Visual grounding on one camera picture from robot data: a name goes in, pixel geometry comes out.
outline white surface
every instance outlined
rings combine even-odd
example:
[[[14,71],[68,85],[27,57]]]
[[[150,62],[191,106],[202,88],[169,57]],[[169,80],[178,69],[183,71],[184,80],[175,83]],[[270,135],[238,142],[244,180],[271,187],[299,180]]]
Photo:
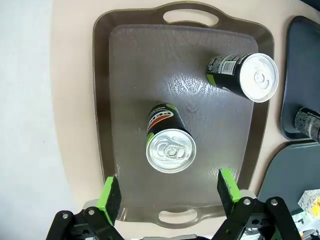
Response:
[[[284,90],[288,24],[296,15],[320,23],[318,12],[299,0],[202,0],[226,14],[266,26],[274,38],[279,87],[270,100],[263,143],[250,190],[257,193],[272,157],[286,139],[278,128]],[[103,178],[95,117],[93,26],[115,9],[153,8],[169,0],[54,0],[51,32],[51,87],[56,132],[72,195],[78,208],[99,197]],[[116,222],[125,238],[212,235],[224,217],[207,219],[186,229],[165,229],[151,223]]]
[[[50,87],[51,0],[0,0],[0,239],[43,240],[74,210]]]
[[[300,200],[298,201],[298,205],[300,206],[300,208],[302,208],[303,211],[307,213],[319,198],[320,189],[307,190],[302,194]]]

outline dark gray tray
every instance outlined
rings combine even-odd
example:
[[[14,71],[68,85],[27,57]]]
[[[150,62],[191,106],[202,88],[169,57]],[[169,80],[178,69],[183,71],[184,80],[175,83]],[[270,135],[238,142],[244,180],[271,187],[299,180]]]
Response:
[[[164,13],[197,9],[219,18],[213,27],[169,24]],[[235,19],[198,2],[103,14],[93,33],[97,131],[104,177],[116,174],[122,193],[118,219],[166,228],[190,227],[224,210],[217,192],[219,168],[228,167],[240,188],[249,187],[266,125],[269,102],[253,103],[210,85],[212,56],[261,52],[273,57],[264,26]],[[186,170],[165,174],[146,158],[148,113],[174,104],[197,145]],[[197,217],[172,224],[159,213],[193,209]]]
[[[263,180],[258,199],[281,197],[290,212],[301,209],[298,201],[306,190],[320,189],[320,144],[292,144],[272,160]]]
[[[286,80],[281,112],[281,131],[290,141],[311,140],[295,129],[302,107],[320,112],[320,25],[296,16],[286,36]]]
[[[320,1],[319,0],[301,0],[302,2],[310,5],[311,7],[320,11]]]

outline pull tab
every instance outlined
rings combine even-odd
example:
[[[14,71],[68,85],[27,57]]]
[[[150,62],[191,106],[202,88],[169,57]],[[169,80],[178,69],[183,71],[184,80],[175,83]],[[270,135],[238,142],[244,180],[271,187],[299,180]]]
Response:
[[[191,149],[185,145],[181,145],[176,141],[173,141],[169,138],[163,139],[156,144],[156,152],[161,157],[161,161],[170,161],[170,160],[184,160],[186,159]]]
[[[257,71],[254,74],[254,81],[263,91],[266,90],[270,84],[270,81],[268,80],[267,76],[265,76],[265,74],[262,71]]]

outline tray handle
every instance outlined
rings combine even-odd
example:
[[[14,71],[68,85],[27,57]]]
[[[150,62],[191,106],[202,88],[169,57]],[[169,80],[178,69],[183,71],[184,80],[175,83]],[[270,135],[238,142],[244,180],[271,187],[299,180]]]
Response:
[[[197,2],[197,1],[177,1],[177,2],[172,2],[169,4],[162,5],[156,9],[157,18],[161,18],[160,21],[164,21],[163,17],[165,13],[173,10],[183,10],[183,9],[200,10],[216,16],[218,18],[218,22],[213,26],[209,26],[211,28],[219,28],[219,29],[224,28],[228,26],[230,20],[237,21],[236,19],[226,15],[223,11],[219,10],[218,8],[215,8],[214,6],[211,6],[202,2]],[[179,21],[179,22],[173,22],[170,24],[183,25],[183,22],[187,23],[188,26],[190,26],[190,23],[192,22],[195,25],[202,25],[202,26],[208,27],[207,25],[201,22],[194,22],[194,21]]]
[[[189,228],[193,225],[198,224],[199,222],[201,222],[202,220],[204,220],[205,218],[205,214],[202,211],[201,208],[185,208],[185,209],[180,209],[179,211],[170,211],[167,210],[166,212],[169,213],[173,213],[173,214],[181,214],[181,213],[185,213],[189,210],[194,210],[196,212],[196,217],[190,221],[186,221],[186,222],[182,222],[182,223],[171,223],[171,222],[166,222],[166,221],[162,221],[159,218],[160,212],[157,214],[156,219],[154,219],[153,223],[163,227],[163,228],[167,228],[167,229],[185,229],[185,228]]]

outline metal bolt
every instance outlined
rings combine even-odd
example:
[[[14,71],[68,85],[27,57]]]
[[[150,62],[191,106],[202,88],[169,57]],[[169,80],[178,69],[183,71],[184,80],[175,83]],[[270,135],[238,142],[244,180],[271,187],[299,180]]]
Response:
[[[272,199],[272,200],[271,200],[271,204],[272,204],[273,206],[277,206],[277,205],[278,205],[278,201],[275,200],[275,199]]]
[[[250,205],[251,201],[250,201],[250,199],[246,198],[246,199],[243,201],[243,203],[244,203],[245,205]]]

